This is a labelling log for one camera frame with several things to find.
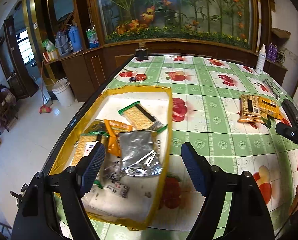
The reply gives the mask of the small wrapped candy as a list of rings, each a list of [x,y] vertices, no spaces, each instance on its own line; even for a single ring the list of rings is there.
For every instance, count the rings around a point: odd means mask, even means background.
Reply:
[[[129,187],[116,180],[106,180],[103,189],[123,199],[128,197]]]

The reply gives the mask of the silver foil snack bag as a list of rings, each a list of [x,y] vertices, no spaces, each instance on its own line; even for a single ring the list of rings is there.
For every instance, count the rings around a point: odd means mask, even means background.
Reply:
[[[162,172],[157,146],[157,133],[135,130],[120,133],[120,172],[131,177],[152,177]]]

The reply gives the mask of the large floral aquarium panel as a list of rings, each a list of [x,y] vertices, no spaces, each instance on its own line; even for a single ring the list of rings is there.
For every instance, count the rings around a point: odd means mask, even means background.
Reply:
[[[185,39],[254,49],[256,0],[91,0],[105,43]]]

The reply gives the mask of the small dark ink bottle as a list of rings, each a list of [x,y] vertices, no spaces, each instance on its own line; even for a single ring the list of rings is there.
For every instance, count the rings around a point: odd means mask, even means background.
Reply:
[[[148,60],[148,48],[146,47],[145,42],[138,43],[138,48],[135,50],[135,55],[138,61]]]

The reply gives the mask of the orange-edged cracker packet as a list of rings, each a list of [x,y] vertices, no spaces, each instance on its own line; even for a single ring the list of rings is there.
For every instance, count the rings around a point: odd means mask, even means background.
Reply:
[[[238,122],[261,123],[262,117],[259,110],[258,96],[256,95],[241,95],[241,111]]]

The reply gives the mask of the white spray bottle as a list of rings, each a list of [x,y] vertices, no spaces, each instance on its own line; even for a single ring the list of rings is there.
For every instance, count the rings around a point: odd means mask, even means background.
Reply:
[[[255,71],[257,74],[261,74],[263,71],[263,67],[266,61],[266,46],[265,44],[262,45],[261,49],[259,50],[259,55],[256,63]]]

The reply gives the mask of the orange snack packet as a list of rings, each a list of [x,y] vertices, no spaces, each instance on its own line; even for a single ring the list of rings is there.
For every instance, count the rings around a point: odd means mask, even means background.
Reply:
[[[264,98],[261,96],[257,97],[257,101],[261,112],[266,113],[274,119],[283,119],[283,116],[280,112],[280,108],[275,101],[269,100],[268,98]]]

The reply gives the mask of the black textured glasses case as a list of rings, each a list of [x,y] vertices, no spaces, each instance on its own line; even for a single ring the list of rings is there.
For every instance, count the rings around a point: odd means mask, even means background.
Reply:
[[[298,110],[295,105],[289,99],[285,98],[282,101],[282,108],[289,118],[292,127],[298,129]]]

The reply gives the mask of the green cracker packet with barcode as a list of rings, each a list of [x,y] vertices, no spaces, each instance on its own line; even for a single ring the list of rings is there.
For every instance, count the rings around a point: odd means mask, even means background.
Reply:
[[[162,124],[155,116],[149,113],[139,101],[120,109],[118,113],[136,130],[148,130],[161,133],[167,129],[167,125]]]

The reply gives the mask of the red broom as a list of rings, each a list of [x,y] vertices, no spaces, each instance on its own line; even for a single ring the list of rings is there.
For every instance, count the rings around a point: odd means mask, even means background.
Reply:
[[[38,83],[38,80],[34,77],[33,79],[35,80],[35,83],[38,85],[39,89],[40,89],[40,92],[41,92],[41,98],[42,98],[42,105],[39,107],[39,113],[40,114],[47,114],[47,113],[51,113],[52,112],[52,108],[51,108],[51,105],[52,105],[52,102],[50,102],[50,100],[48,100],[44,94],[44,91],[43,91],[43,66],[44,66],[44,61],[42,61],[41,63],[41,67],[40,67],[40,83]]]

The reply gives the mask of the small orange snack sachet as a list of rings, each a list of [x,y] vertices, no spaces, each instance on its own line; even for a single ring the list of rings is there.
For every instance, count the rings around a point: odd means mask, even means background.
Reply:
[[[130,132],[133,130],[133,126],[125,124],[123,122],[104,119],[107,133],[109,134],[108,140],[108,152],[118,158],[121,157],[120,148],[120,133]]]

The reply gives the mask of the red bottle cap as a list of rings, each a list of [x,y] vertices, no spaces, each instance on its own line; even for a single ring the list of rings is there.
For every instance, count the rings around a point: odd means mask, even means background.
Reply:
[[[140,73],[140,74],[136,75],[136,81],[137,82],[142,82],[142,81],[145,81],[146,79],[147,79],[146,74]]]

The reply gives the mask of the black eyeglasses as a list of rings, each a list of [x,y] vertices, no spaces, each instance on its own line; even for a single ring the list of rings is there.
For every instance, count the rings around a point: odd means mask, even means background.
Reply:
[[[276,98],[276,100],[280,100],[283,92],[279,90],[269,79],[264,79],[263,83],[270,89],[270,92]]]

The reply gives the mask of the white plastic bucket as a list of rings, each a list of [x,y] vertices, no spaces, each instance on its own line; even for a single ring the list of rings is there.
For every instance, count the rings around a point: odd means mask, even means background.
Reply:
[[[76,100],[67,77],[62,78],[54,83],[52,92],[55,94],[63,107],[71,106]]]

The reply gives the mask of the yellow cardboard tray box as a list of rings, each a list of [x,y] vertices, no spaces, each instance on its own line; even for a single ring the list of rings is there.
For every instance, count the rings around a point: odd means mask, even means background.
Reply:
[[[130,125],[118,111],[139,101],[142,106],[167,125],[157,133],[157,146],[162,172],[152,177],[131,177],[120,172],[121,157],[118,158],[105,148],[105,159],[93,182],[91,190],[79,196],[82,208],[91,219],[105,223],[126,226],[130,230],[144,230],[152,222],[162,196],[164,181],[169,166],[169,144],[172,133],[172,90],[161,86],[123,86],[107,89],[93,95],[82,107],[81,115],[74,119],[70,133],[65,137],[58,155],[51,167],[55,176],[76,168],[71,165],[79,137],[84,133],[103,131],[107,133],[104,119]],[[129,187],[128,197],[123,199],[103,189],[105,181],[111,179]]]

